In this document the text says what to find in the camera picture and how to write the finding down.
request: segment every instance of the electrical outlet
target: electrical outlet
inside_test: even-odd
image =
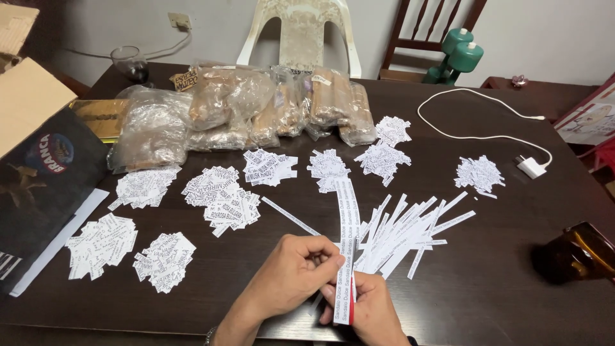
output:
[[[188,17],[187,14],[169,12],[168,15],[172,27],[176,28],[178,26],[185,26],[188,29],[192,29],[190,17]]]

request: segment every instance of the green dumbbell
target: green dumbbell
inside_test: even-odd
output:
[[[446,54],[444,56],[444,60],[438,67],[430,67],[423,77],[423,83],[425,84],[438,84],[444,82],[450,76],[450,73],[446,70],[446,65],[448,64],[448,59],[451,54],[454,52],[455,47],[459,43],[463,42],[472,42],[474,41],[474,35],[470,31],[466,29],[451,29],[446,37],[444,38],[444,42],[442,42],[442,52]]]
[[[485,51],[474,42],[463,42],[457,44],[455,50],[448,59],[448,66],[453,69],[451,75],[444,84],[454,86],[459,75],[474,71],[476,65],[483,57]]]

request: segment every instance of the wall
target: wall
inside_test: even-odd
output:
[[[376,78],[388,42],[397,0],[347,0],[353,32],[364,78]],[[117,46],[134,45],[144,52],[169,47],[185,34],[171,28],[167,12],[189,14],[192,41],[176,54],[158,62],[192,63],[195,58],[223,62],[236,60],[250,31],[255,0],[54,0],[53,11],[41,12],[38,35],[30,37],[35,46],[46,47],[33,56],[51,60],[74,78],[91,85],[110,66],[111,61],[85,57],[59,49],[109,54]],[[412,0],[402,37],[410,37],[422,1]],[[470,0],[462,0],[460,14]],[[436,5],[431,0],[425,21],[431,21]],[[445,0],[434,30],[442,32],[453,0]],[[534,80],[600,84],[615,71],[615,46],[609,45],[615,31],[615,1],[612,0],[489,0],[473,33],[486,54],[477,69],[462,74],[460,86],[480,86],[488,76],[510,77],[524,73]],[[46,15],[59,18],[44,18]],[[327,28],[325,65],[347,68],[339,32]],[[426,32],[421,27],[417,38]],[[277,62],[279,22],[264,30],[251,63]],[[410,62],[424,70],[439,63],[442,54],[399,50],[396,62]]]

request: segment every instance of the wooden table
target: wooden table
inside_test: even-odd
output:
[[[183,72],[182,65],[151,64],[151,78],[170,87],[168,76]],[[441,130],[456,135],[507,134],[530,140],[553,153],[546,175],[530,180],[515,167],[518,155],[545,156],[527,145],[509,140],[453,140],[439,135],[416,116],[416,107],[446,86],[404,82],[361,81],[370,97],[375,122],[384,115],[412,122],[412,141],[397,149],[412,158],[412,166],[399,166],[388,188],[382,178],[363,175],[353,159],[366,147],[349,148],[337,135],[313,142],[307,135],[281,140],[269,149],[299,157],[297,179],[278,187],[240,185],[267,196],[288,212],[329,236],[339,237],[339,216],[334,193],[318,193],[316,179],[305,169],[313,149],[335,148],[352,172],[363,219],[369,218],[387,194],[396,202],[431,196],[450,201],[462,191],[454,186],[459,157],[494,161],[506,187],[495,187],[498,199],[470,196],[452,208],[445,219],[469,210],[477,215],[439,234],[448,244],[427,251],[414,280],[406,275],[415,251],[391,274],[387,283],[404,331],[421,345],[578,345],[615,344],[615,288],[607,280],[549,286],[531,269],[528,249],[546,243],[565,227],[587,220],[607,237],[615,238],[615,207],[581,163],[546,121],[521,119],[503,107],[466,93],[446,94],[427,104],[425,117]],[[112,97],[129,83],[110,68],[93,86],[88,98]],[[498,97],[522,114],[532,104],[522,93],[481,90]],[[170,294],[157,294],[139,282],[131,256],[118,267],[105,268],[93,282],[68,280],[69,250],[62,249],[30,288],[0,306],[0,323],[61,328],[205,334],[218,324],[233,300],[284,233],[307,235],[279,212],[261,203],[262,216],[245,230],[227,231],[215,238],[202,208],[188,206],[180,191],[204,167],[244,168],[240,151],[191,153],[171,184],[160,207],[133,210],[123,206],[115,215],[132,218],[139,235],[135,252],[149,246],[162,232],[182,231],[196,246],[186,278]],[[90,216],[108,213],[115,198],[117,175],[109,175],[100,188],[111,195]],[[392,212],[396,203],[389,203]],[[349,328],[319,326],[307,314],[313,298],[294,312],[267,320],[258,336],[274,339],[352,340]]]
[[[515,87],[510,78],[502,77],[489,77],[481,86],[485,89],[502,89],[528,94],[539,110],[538,115],[545,116],[551,123],[564,116],[599,87],[540,81],[529,81],[523,87]]]

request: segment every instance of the power adapter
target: power adapter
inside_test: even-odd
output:
[[[547,172],[534,158],[526,159],[523,156],[519,156],[516,160],[518,162],[517,168],[532,179],[536,179]]]

